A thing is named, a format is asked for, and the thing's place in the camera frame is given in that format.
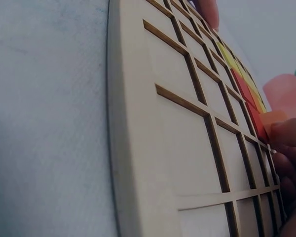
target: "finger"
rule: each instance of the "finger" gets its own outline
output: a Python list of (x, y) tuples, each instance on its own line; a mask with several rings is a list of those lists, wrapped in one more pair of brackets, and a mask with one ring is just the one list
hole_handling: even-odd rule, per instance
[(271, 126), (270, 142), (296, 147), (296, 118), (273, 124)]
[(288, 147), (284, 145), (276, 145), (273, 147), (277, 152), (284, 154), (296, 169), (296, 147)]
[(207, 23), (218, 31), (219, 12), (216, 0), (194, 0), (196, 9), (205, 18)]
[(291, 214), (296, 208), (296, 189), (292, 181), (285, 177), (281, 180), (281, 193), (284, 208), (287, 214)]
[(273, 163), (276, 173), (280, 176), (280, 179), (288, 177), (296, 189), (296, 170), (291, 161), (285, 155), (275, 153), (273, 155)]

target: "hand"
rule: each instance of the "hand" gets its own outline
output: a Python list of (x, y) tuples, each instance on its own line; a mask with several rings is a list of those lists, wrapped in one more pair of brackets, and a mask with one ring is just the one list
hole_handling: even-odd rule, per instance
[(281, 180), (281, 193), (286, 213), (290, 217), (281, 237), (296, 237), (296, 118), (271, 127), (270, 143), (275, 170)]
[(216, 0), (193, 0), (197, 11), (205, 18), (207, 23), (218, 31), (219, 13)]

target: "grid slot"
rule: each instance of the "grid slot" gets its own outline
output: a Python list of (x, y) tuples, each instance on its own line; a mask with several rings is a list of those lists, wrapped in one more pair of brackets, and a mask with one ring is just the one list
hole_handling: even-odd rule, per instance
[(173, 14), (180, 20), (183, 24), (185, 24), (191, 31), (195, 32), (194, 27), (186, 16), (182, 12), (180, 12), (175, 6), (172, 7)]
[(182, 237), (229, 237), (224, 204), (179, 212)]
[(265, 236), (271, 237), (274, 235), (274, 231), (268, 194), (261, 195), (261, 210)]
[(203, 117), (158, 96), (169, 156), (167, 163), (177, 195), (221, 193), (215, 158)]
[(185, 57), (148, 31), (146, 37), (157, 80), (164, 80), (197, 99)]
[(198, 59), (201, 63), (203, 63), (209, 69), (211, 68), (210, 62), (208, 61), (207, 55), (205, 53), (204, 47), (200, 45), (193, 37), (191, 37), (188, 33), (183, 31), (183, 37), (186, 41), (187, 47), (193, 53), (193, 55)]
[(237, 135), (220, 126), (217, 128), (217, 133), (226, 166), (230, 191), (249, 190), (250, 185)]
[(263, 188), (265, 187), (265, 182), (263, 178), (263, 173), (261, 170), (261, 165), (259, 162), (259, 157), (257, 154), (257, 150), (254, 144), (251, 142), (245, 141), (248, 156), (249, 156), (249, 161), (252, 167), (253, 171), (253, 176), (255, 178), (256, 186), (257, 188)]
[(229, 95), (229, 99), (230, 99), (231, 106), (233, 107), (233, 111), (235, 112), (239, 127), (241, 127), (242, 129), (244, 129), (246, 132), (250, 134), (249, 126), (248, 126), (246, 117), (244, 115), (245, 110), (243, 110), (240, 102), (236, 98), (234, 98), (232, 95)]
[(277, 197), (277, 191), (273, 192), (274, 197), (274, 210), (275, 210), (275, 217), (276, 217), (276, 224), (279, 229), (282, 226), (282, 218), (281, 218), (281, 211), (280, 211), (280, 202)]
[(206, 97), (206, 101), (209, 107), (213, 108), (217, 113), (220, 113), (224, 117), (230, 120), (229, 112), (222, 96), (220, 86), (216, 81), (210, 78), (205, 72), (197, 68), (197, 75), (202, 82), (203, 91)]
[(177, 34), (174, 30), (171, 19), (151, 5), (149, 2), (143, 0), (141, 11), (143, 13), (143, 19), (147, 20), (149, 23), (154, 25), (168, 37), (178, 40)]
[(228, 85), (230, 88), (233, 88), (232, 83), (230, 81), (230, 77), (227, 74), (226, 68), (220, 64), (216, 59), (214, 59), (214, 63), (216, 65), (218, 74), (220, 75), (221, 80)]
[(269, 181), (270, 185), (273, 186), (274, 185), (274, 180), (273, 180), (273, 177), (272, 177), (272, 170), (271, 170), (270, 163), (268, 161), (267, 153), (266, 153), (266, 151), (264, 149), (262, 149), (262, 159), (263, 159), (263, 162), (264, 162), (265, 167), (266, 167), (266, 173), (267, 173), (268, 181)]
[(241, 236), (257, 237), (259, 228), (253, 198), (246, 198), (237, 201)]
[(204, 40), (204, 42), (206, 43), (206, 45), (212, 49), (214, 52), (216, 52), (216, 48), (214, 46), (214, 43), (212, 42), (212, 40), (210, 38), (208, 38), (205, 34), (201, 34), (202, 38)]

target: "white fabric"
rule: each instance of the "white fabric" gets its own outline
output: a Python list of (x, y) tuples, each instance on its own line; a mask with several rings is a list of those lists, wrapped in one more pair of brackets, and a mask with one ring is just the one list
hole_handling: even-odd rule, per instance
[(0, 0), (0, 237), (115, 237), (107, 0)]

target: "beige board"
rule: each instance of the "beige board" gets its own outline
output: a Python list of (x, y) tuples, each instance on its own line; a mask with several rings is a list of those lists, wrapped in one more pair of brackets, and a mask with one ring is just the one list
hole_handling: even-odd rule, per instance
[(110, 1), (110, 150), (122, 237), (268, 237), (285, 222), (272, 151), (253, 132), (218, 41), (185, 1)]

